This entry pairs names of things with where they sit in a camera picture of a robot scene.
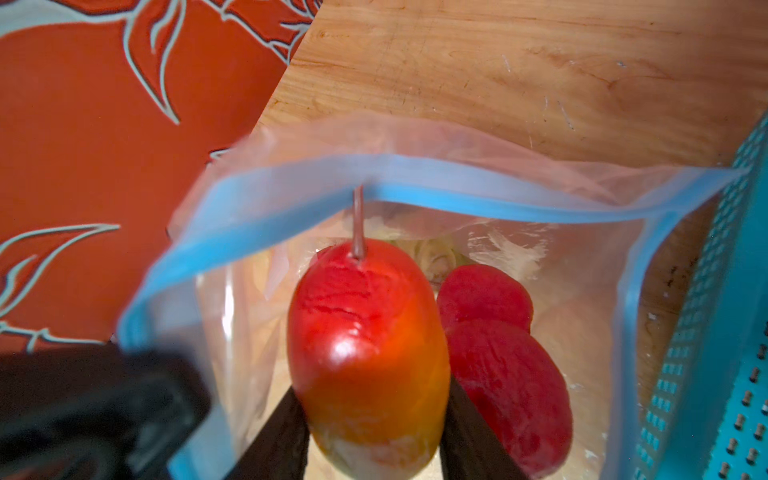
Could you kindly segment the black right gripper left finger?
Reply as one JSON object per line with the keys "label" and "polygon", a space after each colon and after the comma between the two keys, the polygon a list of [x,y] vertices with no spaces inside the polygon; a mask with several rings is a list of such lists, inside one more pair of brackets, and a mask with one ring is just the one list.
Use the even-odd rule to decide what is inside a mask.
{"label": "black right gripper left finger", "polygon": [[226,480],[301,480],[308,464],[310,432],[303,408],[289,387]]}

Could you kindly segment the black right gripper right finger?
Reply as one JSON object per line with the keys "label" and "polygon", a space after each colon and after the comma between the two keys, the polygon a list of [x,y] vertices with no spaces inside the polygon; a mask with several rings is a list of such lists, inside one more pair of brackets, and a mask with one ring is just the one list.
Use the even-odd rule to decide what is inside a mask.
{"label": "black right gripper right finger", "polygon": [[455,378],[439,447],[448,480],[527,480]]}

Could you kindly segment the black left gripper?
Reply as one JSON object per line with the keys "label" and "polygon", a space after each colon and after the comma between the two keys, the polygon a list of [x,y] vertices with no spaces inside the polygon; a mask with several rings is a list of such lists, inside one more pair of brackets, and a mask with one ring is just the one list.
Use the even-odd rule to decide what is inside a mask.
{"label": "black left gripper", "polygon": [[65,347],[1,358],[4,479],[166,479],[211,410],[177,353]]}

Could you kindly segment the red strawberry toy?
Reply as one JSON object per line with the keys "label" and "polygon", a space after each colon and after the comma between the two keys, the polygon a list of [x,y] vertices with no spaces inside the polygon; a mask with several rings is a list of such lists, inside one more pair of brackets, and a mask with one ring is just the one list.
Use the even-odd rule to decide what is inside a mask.
{"label": "red strawberry toy", "polygon": [[453,376],[509,456],[531,479],[555,473],[573,442],[568,389],[529,333],[501,322],[447,330]]}

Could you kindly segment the yellow orange pepper toy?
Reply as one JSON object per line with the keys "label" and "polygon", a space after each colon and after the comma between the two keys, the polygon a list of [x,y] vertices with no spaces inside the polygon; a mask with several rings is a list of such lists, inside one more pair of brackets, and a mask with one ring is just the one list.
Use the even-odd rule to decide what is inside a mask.
{"label": "yellow orange pepper toy", "polygon": [[331,464],[354,479],[410,479],[443,433],[451,373],[432,287],[404,251],[365,236],[320,251],[289,307],[293,390]]}

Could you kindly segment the clear zip top bag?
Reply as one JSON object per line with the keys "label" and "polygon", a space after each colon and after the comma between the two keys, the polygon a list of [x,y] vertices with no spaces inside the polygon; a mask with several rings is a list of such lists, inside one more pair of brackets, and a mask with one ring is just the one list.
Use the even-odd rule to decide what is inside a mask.
{"label": "clear zip top bag", "polygon": [[556,161],[445,121],[375,113],[260,127],[216,152],[173,214],[170,248],[117,331],[128,351],[185,353],[212,415],[171,459],[175,479],[221,479],[283,393],[290,296],[311,257],[347,239],[365,189],[367,236],[415,257],[433,284],[470,260],[523,283],[543,342],[594,327],[610,389],[601,477],[638,474],[636,326],[648,264],[734,169]]}

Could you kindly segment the green cabbage toy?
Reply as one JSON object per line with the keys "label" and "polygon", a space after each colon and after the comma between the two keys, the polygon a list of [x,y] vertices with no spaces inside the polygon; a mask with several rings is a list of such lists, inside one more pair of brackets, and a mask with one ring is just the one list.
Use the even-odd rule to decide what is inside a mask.
{"label": "green cabbage toy", "polygon": [[389,240],[388,243],[403,250],[414,260],[430,283],[434,295],[439,293],[452,271],[474,264],[449,236],[425,240]]}

